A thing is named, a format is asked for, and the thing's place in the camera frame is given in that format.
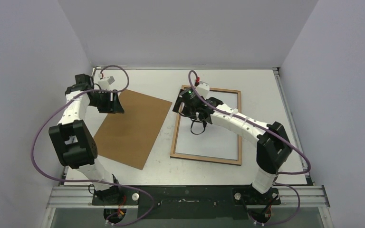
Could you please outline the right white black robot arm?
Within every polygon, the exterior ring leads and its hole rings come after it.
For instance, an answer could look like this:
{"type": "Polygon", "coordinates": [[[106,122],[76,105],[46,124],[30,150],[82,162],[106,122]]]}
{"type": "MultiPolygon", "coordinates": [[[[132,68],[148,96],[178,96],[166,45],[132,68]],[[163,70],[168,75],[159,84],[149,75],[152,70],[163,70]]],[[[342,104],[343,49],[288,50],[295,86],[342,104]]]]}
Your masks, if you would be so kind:
{"type": "Polygon", "coordinates": [[[206,98],[209,91],[200,86],[181,89],[173,112],[189,118],[192,124],[201,124],[204,131],[208,125],[222,127],[255,146],[258,171],[250,185],[250,199],[261,204],[269,197],[282,164],[293,151],[286,130],[279,122],[259,122],[229,107],[220,99],[206,98]]]}

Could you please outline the brown backing board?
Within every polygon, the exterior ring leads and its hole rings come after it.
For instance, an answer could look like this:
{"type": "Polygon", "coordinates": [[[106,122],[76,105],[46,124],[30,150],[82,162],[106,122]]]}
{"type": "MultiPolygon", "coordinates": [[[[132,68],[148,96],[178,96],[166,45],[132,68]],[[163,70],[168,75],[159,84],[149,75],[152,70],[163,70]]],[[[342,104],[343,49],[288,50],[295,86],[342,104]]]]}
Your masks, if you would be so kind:
{"type": "Polygon", "coordinates": [[[98,154],[142,170],[171,101],[125,90],[119,95],[123,114],[108,114],[94,136],[98,154]]]}

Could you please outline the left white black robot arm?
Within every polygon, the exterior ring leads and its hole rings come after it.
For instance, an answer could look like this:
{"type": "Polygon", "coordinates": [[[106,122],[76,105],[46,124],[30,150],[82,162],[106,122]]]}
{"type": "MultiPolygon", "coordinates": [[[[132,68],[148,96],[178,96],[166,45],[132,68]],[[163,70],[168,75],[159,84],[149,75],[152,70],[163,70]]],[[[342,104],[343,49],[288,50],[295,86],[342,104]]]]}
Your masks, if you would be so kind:
{"type": "Polygon", "coordinates": [[[99,91],[94,91],[94,80],[86,74],[75,76],[75,84],[65,92],[69,103],[58,124],[49,128],[48,133],[60,163],[82,173],[93,180],[94,196],[108,204],[123,200],[115,175],[107,171],[98,159],[98,147],[84,118],[89,106],[99,113],[123,114],[117,93],[106,92],[115,81],[113,77],[97,82],[99,91]]]}

